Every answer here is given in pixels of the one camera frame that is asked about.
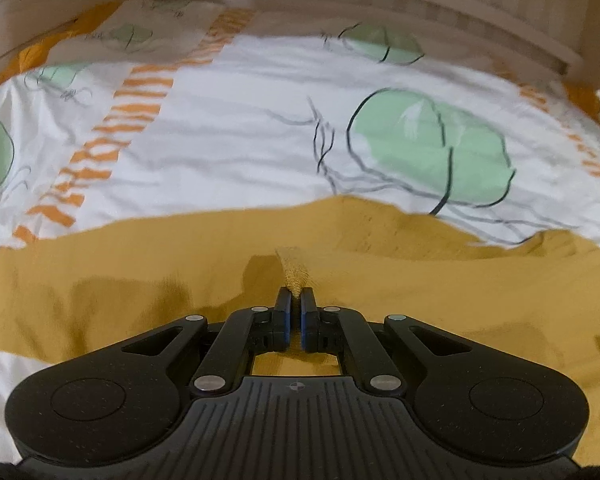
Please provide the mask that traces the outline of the mustard yellow knit sweater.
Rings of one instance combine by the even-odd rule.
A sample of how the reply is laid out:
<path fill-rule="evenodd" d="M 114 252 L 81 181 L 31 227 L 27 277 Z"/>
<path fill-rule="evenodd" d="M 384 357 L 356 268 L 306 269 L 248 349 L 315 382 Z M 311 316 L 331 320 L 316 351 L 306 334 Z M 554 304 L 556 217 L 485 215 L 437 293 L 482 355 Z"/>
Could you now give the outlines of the mustard yellow knit sweater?
<path fill-rule="evenodd" d="M 20 247 L 0 249 L 0 462 L 18 457 L 5 401 L 44 365 L 309 287 L 319 304 L 373 321 L 403 313 L 570 376 L 591 407 L 577 459 L 600 465 L 600 246 L 573 232 L 501 248 L 435 218 L 335 197 L 18 235 Z"/>

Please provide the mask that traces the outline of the white leaf-print duvet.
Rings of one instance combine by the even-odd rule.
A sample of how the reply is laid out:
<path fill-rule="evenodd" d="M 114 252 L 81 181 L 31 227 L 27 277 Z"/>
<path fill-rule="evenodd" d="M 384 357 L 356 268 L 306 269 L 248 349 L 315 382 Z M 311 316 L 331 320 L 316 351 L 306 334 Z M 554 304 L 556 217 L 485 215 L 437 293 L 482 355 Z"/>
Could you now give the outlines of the white leaf-print duvet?
<path fill-rule="evenodd" d="M 595 104 L 396 27 L 130 0 L 0 85 L 0 249 L 335 197 L 600 246 Z"/>

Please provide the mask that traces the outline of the orange bed sheet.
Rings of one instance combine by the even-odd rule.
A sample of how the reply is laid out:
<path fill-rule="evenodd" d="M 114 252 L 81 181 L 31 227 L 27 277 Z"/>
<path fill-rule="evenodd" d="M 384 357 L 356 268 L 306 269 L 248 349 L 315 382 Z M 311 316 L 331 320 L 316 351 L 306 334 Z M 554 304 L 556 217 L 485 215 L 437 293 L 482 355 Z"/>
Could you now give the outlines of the orange bed sheet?
<path fill-rule="evenodd" d="M 61 27 L 59 32 L 44 35 L 40 40 L 21 49 L 0 73 L 0 85 L 10 78 L 42 66 L 50 55 L 50 50 L 61 41 L 94 32 L 114 13 L 122 1 L 108 1 L 92 6 L 69 24 Z"/>

